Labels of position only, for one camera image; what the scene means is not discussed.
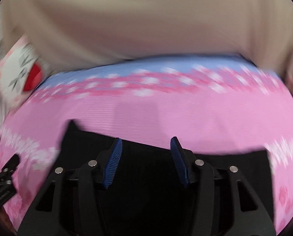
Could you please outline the black pants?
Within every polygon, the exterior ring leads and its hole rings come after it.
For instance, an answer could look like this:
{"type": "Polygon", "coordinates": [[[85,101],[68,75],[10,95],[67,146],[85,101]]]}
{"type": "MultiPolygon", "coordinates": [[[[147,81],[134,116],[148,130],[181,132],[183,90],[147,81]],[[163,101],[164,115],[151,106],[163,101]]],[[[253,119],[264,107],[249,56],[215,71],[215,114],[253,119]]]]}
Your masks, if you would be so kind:
{"type": "MultiPolygon", "coordinates": [[[[68,122],[56,165],[78,168],[111,147],[115,138],[83,131],[68,122]]],[[[122,140],[123,152],[100,211],[99,235],[191,235],[188,204],[169,148],[122,140]]],[[[258,168],[249,181],[266,208],[273,209],[272,182],[258,168]]]]}

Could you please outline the white cartoon face pillow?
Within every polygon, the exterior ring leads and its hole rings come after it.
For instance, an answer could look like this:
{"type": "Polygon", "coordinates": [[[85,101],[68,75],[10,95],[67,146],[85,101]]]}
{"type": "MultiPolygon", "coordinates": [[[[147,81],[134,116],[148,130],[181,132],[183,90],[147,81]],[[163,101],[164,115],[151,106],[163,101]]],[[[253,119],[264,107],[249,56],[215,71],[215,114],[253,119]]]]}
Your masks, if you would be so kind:
{"type": "Polygon", "coordinates": [[[49,75],[49,65],[24,35],[0,61],[0,98],[17,109],[49,75]]]}

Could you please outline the pink rose bedsheet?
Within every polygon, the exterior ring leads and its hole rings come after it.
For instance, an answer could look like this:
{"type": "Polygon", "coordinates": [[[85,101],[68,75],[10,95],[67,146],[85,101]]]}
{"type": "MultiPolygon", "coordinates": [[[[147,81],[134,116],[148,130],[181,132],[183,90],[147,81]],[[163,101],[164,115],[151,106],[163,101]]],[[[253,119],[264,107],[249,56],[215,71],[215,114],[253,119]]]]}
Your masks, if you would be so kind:
{"type": "Polygon", "coordinates": [[[174,56],[60,73],[6,118],[0,169],[18,153],[17,194],[5,210],[18,228],[59,151],[69,120],[152,146],[172,137],[195,152],[269,151],[275,228],[293,217],[293,97],[282,80],[240,58],[174,56]]]}

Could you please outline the large beige pillow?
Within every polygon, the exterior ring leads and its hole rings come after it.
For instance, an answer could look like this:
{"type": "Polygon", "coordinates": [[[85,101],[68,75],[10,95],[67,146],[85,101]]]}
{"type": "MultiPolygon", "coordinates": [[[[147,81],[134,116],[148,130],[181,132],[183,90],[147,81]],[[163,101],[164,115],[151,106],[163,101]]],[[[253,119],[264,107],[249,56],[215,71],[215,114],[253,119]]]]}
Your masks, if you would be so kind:
{"type": "Polygon", "coordinates": [[[241,54],[282,73],[291,0],[2,0],[6,49],[27,35],[56,71],[167,54],[241,54]]]}

